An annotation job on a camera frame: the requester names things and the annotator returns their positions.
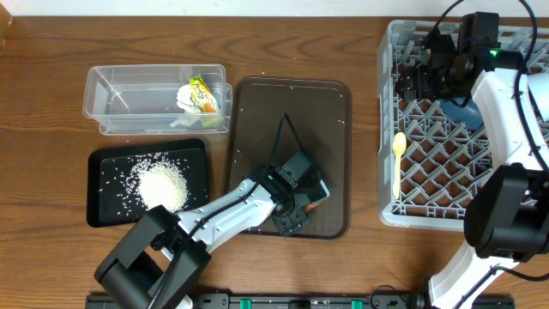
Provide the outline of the dark blue plate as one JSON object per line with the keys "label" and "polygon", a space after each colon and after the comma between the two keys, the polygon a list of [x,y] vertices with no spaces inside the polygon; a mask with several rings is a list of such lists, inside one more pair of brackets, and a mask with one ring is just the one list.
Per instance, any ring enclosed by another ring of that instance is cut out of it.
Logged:
{"label": "dark blue plate", "polygon": [[464,98],[455,98],[454,104],[451,100],[441,100],[440,107],[446,117],[453,122],[463,123],[469,130],[478,130],[484,125],[480,110],[472,100],[461,107],[464,101]]}

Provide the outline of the pale yellow spoon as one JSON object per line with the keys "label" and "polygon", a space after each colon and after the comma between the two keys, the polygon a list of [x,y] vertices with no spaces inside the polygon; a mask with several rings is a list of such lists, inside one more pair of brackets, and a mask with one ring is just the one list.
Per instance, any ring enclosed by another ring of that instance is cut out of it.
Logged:
{"label": "pale yellow spoon", "polygon": [[392,150],[395,155],[394,183],[392,193],[396,200],[400,198],[401,193],[401,157],[407,149],[407,138],[403,132],[398,132],[394,136]]}

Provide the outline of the white tissue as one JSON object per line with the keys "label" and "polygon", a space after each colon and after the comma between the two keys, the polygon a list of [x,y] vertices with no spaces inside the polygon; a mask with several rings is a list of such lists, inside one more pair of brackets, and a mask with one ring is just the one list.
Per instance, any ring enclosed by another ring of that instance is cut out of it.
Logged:
{"label": "white tissue", "polygon": [[177,92],[177,107],[184,111],[184,116],[178,117],[171,123],[171,127],[192,126],[199,119],[202,110],[191,99],[190,84],[183,85]]}

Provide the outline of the green orange snack wrapper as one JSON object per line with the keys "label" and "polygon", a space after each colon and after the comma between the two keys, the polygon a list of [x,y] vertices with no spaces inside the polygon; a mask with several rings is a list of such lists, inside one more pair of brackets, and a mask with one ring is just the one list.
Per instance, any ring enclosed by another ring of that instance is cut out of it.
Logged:
{"label": "green orange snack wrapper", "polygon": [[220,107],[217,99],[212,94],[200,75],[189,78],[190,97],[201,113],[212,113],[212,116],[202,116],[201,123],[206,128],[221,126],[224,118],[219,115]]}

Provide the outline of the light blue bowl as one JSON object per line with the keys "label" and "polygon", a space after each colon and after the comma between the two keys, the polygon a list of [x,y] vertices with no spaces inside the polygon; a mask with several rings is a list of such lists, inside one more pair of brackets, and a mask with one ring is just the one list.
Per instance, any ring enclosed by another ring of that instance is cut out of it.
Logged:
{"label": "light blue bowl", "polygon": [[541,119],[547,122],[549,119],[549,75],[537,73],[528,76],[528,89]]}

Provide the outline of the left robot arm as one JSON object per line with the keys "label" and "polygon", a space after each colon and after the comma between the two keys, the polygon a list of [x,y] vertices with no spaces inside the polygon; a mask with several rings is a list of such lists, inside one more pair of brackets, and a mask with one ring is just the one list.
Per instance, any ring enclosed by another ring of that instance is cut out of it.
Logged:
{"label": "left robot arm", "polygon": [[329,197],[309,163],[267,165],[248,172],[236,189],[204,206],[171,215],[148,211],[94,273],[121,308],[190,308],[189,293],[229,239],[272,219],[283,236],[305,227],[305,208]]}

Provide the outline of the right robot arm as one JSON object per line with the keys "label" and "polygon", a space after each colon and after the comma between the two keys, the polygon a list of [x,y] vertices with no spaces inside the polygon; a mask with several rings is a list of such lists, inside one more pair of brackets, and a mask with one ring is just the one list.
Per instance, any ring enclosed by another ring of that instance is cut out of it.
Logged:
{"label": "right robot arm", "polygon": [[457,40],[434,27],[421,40],[426,64],[395,85],[405,101],[474,102],[492,157],[492,176],[467,206],[464,243],[428,282],[427,308],[470,308],[503,273],[531,282],[516,266],[548,252],[548,146],[528,86],[531,54],[502,48],[498,28],[488,12],[464,15]]}

